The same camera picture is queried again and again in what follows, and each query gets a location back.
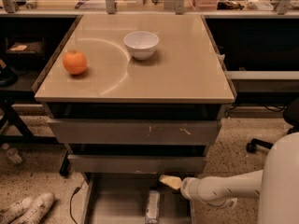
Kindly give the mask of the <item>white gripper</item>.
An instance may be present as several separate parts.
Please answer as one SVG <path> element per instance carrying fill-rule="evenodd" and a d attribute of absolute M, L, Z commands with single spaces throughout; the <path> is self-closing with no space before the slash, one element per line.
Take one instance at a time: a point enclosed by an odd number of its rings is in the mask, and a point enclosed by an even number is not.
<path fill-rule="evenodd" d="M 197 186 L 199 179 L 195 177 L 186 177 L 182 180 L 177 176 L 161 175 L 159 181 L 167 185 L 169 188 L 179 190 L 184 198 L 187 200 L 198 200 Z"/>

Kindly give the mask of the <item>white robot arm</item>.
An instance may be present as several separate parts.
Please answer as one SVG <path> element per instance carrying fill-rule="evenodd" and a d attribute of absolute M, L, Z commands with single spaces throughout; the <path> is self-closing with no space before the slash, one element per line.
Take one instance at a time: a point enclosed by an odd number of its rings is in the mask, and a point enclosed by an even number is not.
<path fill-rule="evenodd" d="M 257 198 L 257 224 L 299 224 L 299 133 L 277 140 L 262 170 L 202 179 L 161 175 L 160 181 L 189 201 L 217 208 L 236 205 L 238 198 Z"/>

